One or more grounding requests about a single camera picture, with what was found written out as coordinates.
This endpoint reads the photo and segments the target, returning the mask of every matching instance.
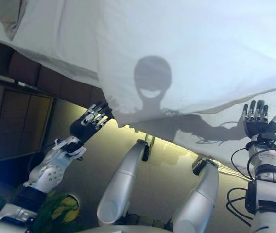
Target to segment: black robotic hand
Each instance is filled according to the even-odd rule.
[[[108,103],[93,104],[78,120],[72,123],[70,134],[78,138],[82,144],[85,143],[112,118],[111,112]]]
[[[276,115],[268,122],[268,105],[264,105],[264,101],[259,100],[257,102],[252,101],[249,111],[248,105],[244,105],[242,118],[244,120],[244,128],[247,136],[252,138],[255,135],[259,135],[259,141],[267,143],[274,143],[276,141]]]

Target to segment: floor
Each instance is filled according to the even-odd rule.
[[[53,113],[53,121],[47,142],[55,138],[65,138],[69,134],[70,124],[78,118],[84,108],[58,100]],[[145,133],[136,133],[129,127],[118,128],[111,120],[85,147],[83,161],[74,161],[67,169],[64,179],[58,186],[61,192],[75,194],[81,202],[80,221],[88,228],[97,226],[96,209],[113,172],[121,159],[134,145],[137,139],[144,139]],[[153,219],[168,221],[185,199],[196,177],[191,164],[197,155],[175,144],[155,139],[148,162],[141,162],[137,180],[131,196],[130,213],[144,215]],[[247,232],[248,227],[230,214],[226,208],[226,193],[233,187],[246,187],[244,179],[228,175],[232,172],[220,168],[220,186],[217,205],[213,211],[206,233]],[[244,193],[237,191],[232,198]],[[244,203],[237,203],[243,210]]]

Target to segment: white sheet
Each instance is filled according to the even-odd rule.
[[[12,41],[0,23],[0,43],[69,78],[101,87],[96,74],[96,8],[95,0],[28,0]]]
[[[102,86],[120,125],[137,122],[133,125],[142,131],[172,141],[195,152],[213,156],[230,166],[229,156],[231,153],[244,147],[248,142],[243,128],[240,127],[241,124],[235,127],[236,123],[232,123],[232,121],[237,122],[239,120],[243,104],[234,105],[216,114],[200,114],[198,116],[187,113],[220,106],[228,102],[244,102],[246,100],[240,98],[276,87],[276,34],[268,34],[271,30],[276,30],[276,25],[270,21],[272,18],[266,17],[268,14],[263,12],[264,10],[275,12],[276,1],[269,0],[268,4],[265,1],[263,8],[260,8],[262,6],[260,5],[261,1],[257,1],[256,6],[262,16],[262,22],[271,23],[270,27],[266,28],[264,40],[261,40],[259,45],[258,41],[264,33],[254,30],[261,19],[250,17],[254,16],[256,12],[249,12],[247,5],[250,4],[250,1],[241,1],[244,7],[241,5],[236,7],[228,4],[228,2],[224,5],[225,0],[218,0],[216,7],[215,3],[209,2],[207,4],[205,1],[207,6],[215,7],[217,13],[235,16],[235,18],[217,18],[212,17],[213,14],[208,15],[209,22],[212,22],[215,27],[209,27],[202,34],[199,34],[200,30],[196,30],[197,33],[190,33],[188,28],[190,21],[186,21],[185,18],[190,15],[189,12],[183,13],[183,20],[177,20],[180,15],[178,6],[177,4],[170,5],[170,1],[161,1],[162,7],[157,8],[158,1],[148,1],[147,5],[142,1],[139,3],[131,2],[130,4],[121,0],[118,1],[118,4],[124,4],[122,5],[123,8],[114,5],[116,3],[114,1],[105,2],[106,6],[111,6],[108,9],[104,5],[98,5],[102,2],[97,0],[66,2],[63,0],[29,0],[24,19],[14,40],[9,41],[6,38],[0,24],[0,42],[67,77],[94,86]],[[182,9],[189,7],[189,1],[179,2],[182,4],[179,6],[182,6]],[[236,16],[236,9],[239,9],[240,14],[238,16]],[[173,13],[178,13],[178,17],[173,17]],[[255,32],[254,35],[258,35],[256,40],[252,38],[250,32],[245,33],[247,31],[245,27],[238,27],[237,30],[234,28],[234,22],[239,22],[240,26],[242,25],[242,16],[245,16],[245,13],[248,13],[249,16],[246,22],[251,22],[252,25],[250,32]],[[145,37],[142,37],[135,32],[135,27],[131,26],[136,25],[137,32],[143,32],[148,23],[139,22],[139,19],[142,16],[146,17],[144,20],[148,19],[150,26],[152,26],[152,14],[162,17],[163,21],[161,22],[163,23],[160,24],[160,28],[152,27],[151,30],[149,27],[149,33],[143,34]],[[124,21],[124,16],[128,17],[127,23]],[[96,25],[98,17],[100,20],[99,27]],[[169,25],[176,27],[173,28],[174,33],[161,34]],[[218,43],[206,40],[204,35],[218,32],[216,26],[223,26],[219,29],[221,32],[227,32],[225,35],[228,38],[235,40],[236,43],[245,42],[252,49],[243,50],[243,47],[221,43],[220,34],[217,34],[218,37],[215,40]],[[188,48],[187,41],[181,40],[178,43],[180,36],[190,35],[200,35],[203,39],[202,43],[208,50],[203,47],[201,54],[199,49],[202,46],[197,46],[192,48],[196,51],[193,53]],[[168,40],[173,41],[172,46],[166,46]],[[273,49],[265,50],[268,45]],[[217,50],[220,46],[226,50]],[[238,55],[233,56],[233,60],[227,57],[230,55],[229,48],[233,49],[235,55]],[[210,49],[214,52],[213,55],[222,59],[221,64],[218,63],[219,60],[216,60],[215,56],[213,56],[214,60],[209,58]],[[158,84],[151,88],[151,85],[146,85],[145,81],[138,82],[138,85],[144,85],[145,89],[142,88],[143,90],[141,90],[141,88],[136,88],[134,82],[135,65],[140,58],[150,55],[164,58],[167,61],[172,71],[172,78],[171,80],[167,79],[166,82],[157,80],[158,83],[148,80],[147,84]],[[165,62],[157,57],[155,61],[151,58],[151,63],[165,67]],[[190,68],[195,68],[190,65],[187,67],[183,59],[188,62],[190,59],[193,64],[200,67],[199,71],[205,76],[196,72],[197,78],[195,80],[182,78],[184,75],[188,77],[187,72],[193,74],[193,70]],[[262,84],[265,78],[268,79],[266,86]],[[238,81],[238,83],[231,83],[232,80]],[[166,90],[164,95],[159,95],[160,98],[157,96],[158,98],[151,98],[151,101],[148,101],[145,96],[154,95],[158,91],[156,89],[158,87],[161,90]],[[266,100],[270,104],[270,115],[276,112],[276,91],[259,95],[254,99]],[[236,156],[236,162],[240,166],[244,167],[246,160],[247,155],[243,152]]]
[[[276,89],[276,0],[101,3],[97,73],[120,125]]]

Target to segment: wire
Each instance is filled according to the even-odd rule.
[[[245,214],[243,214],[243,213],[241,213],[241,212],[238,211],[238,210],[234,207],[234,205],[233,205],[234,202],[239,201],[239,200],[242,200],[242,199],[245,199],[246,197],[240,197],[240,198],[236,198],[236,199],[230,200],[230,193],[233,192],[234,190],[244,190],[244,191],[246,191],[245,188],[232,188],[232,189],[230,189],[230,190],[228,191],[227,195],[226,195],[226,198],[227,198],[227,201],[228,201],[228,202],[227,202],[227,204],[226,204],[225,206],[226,206],[226,208],[228,209],[228,211],[230,211],[235,217],[237,217],[239,220],[241,220],[242,222],[244,222],[247,226],[251,226],[251,224],[250,224],[249,222],[247,222],[245,219],[243,219],[242,217],[247,218],[247,219],[249,219],[249,220],[252,220],[253,218],[252,218],[252,217],[249,217],[249,216],[247,216],[247,215],[245,215]]]
[[[254,157],[256,157],[257,155],[259,155],[259,154],[261,154],[261,153],[265,153],[265,152],[270,151],[270,150],[276,150],[276,148],[268,148],[268,149],[265,149],[265,150],[261,150],[261,151],[259,151],[259,152],[257,152],[257,153],[254,153],[252,156],[250,156],[250,158],[249,158],[249,160],[248,160],[248,162],[247,162],[247,172],[248,172],[248,175],[249,175],[249,177],[250,177],[250,179],[251,179],[252,181],[254,180],[254,178],[253,178],[253,176],[251,175],[250,170],[249,170],[250,162],[251,162],[252,159],[253,159]]]
[[[241,197],[241,198],[237,198],[237,199],[233,199],[231,200],[231,203],[234,203],[238,200],[244,199],[245,197]],[[226,208],[228,209],[228,211],[230,211],[235,217],[237,217],[239,220],[241,220],[243,223],[245,223],[247,226],[251,227],[251,224],[249,222],[247,222],[245,219],[243,219],[242,217],[240,217],[238,214],[236,214],[233,210],[231,210],[229,208],[229,202],[225,205]]]
[[[232,189],[230,189],[230,190],[228,191],[227,195],[226,195],[226,198],[227,198],[227,201],[228,201],[229,205],[230,205],[239,215],[241,215],[241,216],[243,216],[243,217],[245,217],[245,218],[247,218],[247,219],[249,219],[249,220],[253,220],[252,217],[249,217],[249,216],[247,216],[247,215],[244,215],[243,213],[241,213],[240,211],[238,211],[238,210],[232,205],[232,202],[233,202],[233,201],[230,200],[230,193],[233,192],[234,190],[244,190],[244,191],[247,191],[247,189],[245,189],[245,188],[232,188]]]
[[[241,150],[245,150],[245,149],[246,149],[246,148],[241,148],[241,149],[235,151],[235,152],[231,155],[231,163],[232,163],[233,167],[234,167],[242,176],[244,176],[244,177],[246,177],[247,179],[250,180],[250,178],[249,178],[248,176],[246,176],[244,173],[242,173],[242,172],[236,167],[236,165],[235,165],[234,162],[233,162],[233,156],[234,156],[237,152],[239,152],[239,151],[241,151]]]

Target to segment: cable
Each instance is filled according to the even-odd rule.
[[[233,199],[233,200],[231,201],[231,203],[234,203],[234,202],[236,202],[236,201],[238,201],[238,200],[241,200],[241,199],[244,199],[244,198],[245,198],[245,197]],[[243,219],[242,217],[240,217],[238,214],[236,214],[233,210],[231,210],[231,209],[229,208],[229,202],[228,202],[225,206],[226,206],[226,208],[228,209],[228,211],[230,211],[235,217],[237,217],[239,220],[241,220],[241,221],[242,221],[243,223],[245,223],[247,226],[251,227],[251,224],[250,224],[249,222],[247,222],[245,219]]]
[[[234,190],[244,190],[244,191],[246,191],[245,188],[232,188],[232,189],[230,189],[230,190],[228,191],[227,195],[226,195],[227,201],[228,201],[228,202],[227,202],[227,204],[226,204],[225,206],[226,206],[226,208],[228,209],[228,211],[230,211],[235,217],[237,217],[239,220],[241,220],[242,222],[244,222],[247,226],[251,226],[251,224],[250,224],[248,221],[246,221],[245,219],[243,219],[242,217],[247,218],[247,219],[249,219],[249,220],[252,220],[253,218],[252,218],[252,217],[249,217],[249,216],[247,216],[247,215],[245,215],[245,214],[243,214],[243,213],[241,213],[241,212],[238,211],[238,210],[234,207],[234,205],[233,205],[234,202],[239,201],[239,200],[242,200],[242,199],[245,199],[245,197],[240,197],[240,198],[236,198],[236,199],[230,200],[230,193],[231,193],[232,191],[234,191]]]
[[[247,162],[247,172],[248,172],[248,175],[249,175],[249,177],[250,177],[250,179],[251,179],[252,181],[254,180],[254,178],[252,177],[252,175],[251,175],[251,173],[250,173],[250,170],[249,170],[249,165],[250,165],[251,160],[252,160],[254,157],[256,157],[257,155],[259,155],[259,154],[261,154],[261,153],[265,153],[265,152],[270,151],[270,150],[276,150],[276,148],[268,148],[268,149],[265,149],[265,150],[261,150],[261,151],[259,151],[259,152],[257,152],[257,153],[254,153],[252,156],[250,156],[250,158],[249,158],[249,160],[248,160],[248,162]]]
[[[247,216],[247,215],[244,215],[243,213],[241,213],[240,211],[238,211],[238,210],[232,205],[232,203],[233,203],[234,201],[231,201],[231,200],[230,200],[230,193],[233,192],[234,190],[244,190],[244,191],[247,191],[247,189],[245,189],[245,188],[232,188],[232,189],[230,189],[230,190],[228,191],[227,195],[226,195],[226,198],[227,198],[227,201],[228,201],[229,205],[230,205],[239,215],[241,215],[241,216],[243,216],[243,217],[245,217],[245,218],[247,218],[247,219],[249,219],[249,220],[253,220],[252,217],[249,217],[249,216]]]
[[[235,152],[231,155],[231,163],[232,163],[233,167],[234,167],[242,176],[244,176],[244,177],[246,177],[247,179],[250,180],[250,178],[249,178],[248,176],[246,176],[244,173],[242,173],[242,172],[235,166],[235,164],[234,164],[234,162],[233,162],[233,156],[234,156],[237,152],[239,152],[239,151],[241,151],[241,150],[245,150],[245,149],[246,149],[246,148],[241,148],[241,149],[235,151]]]

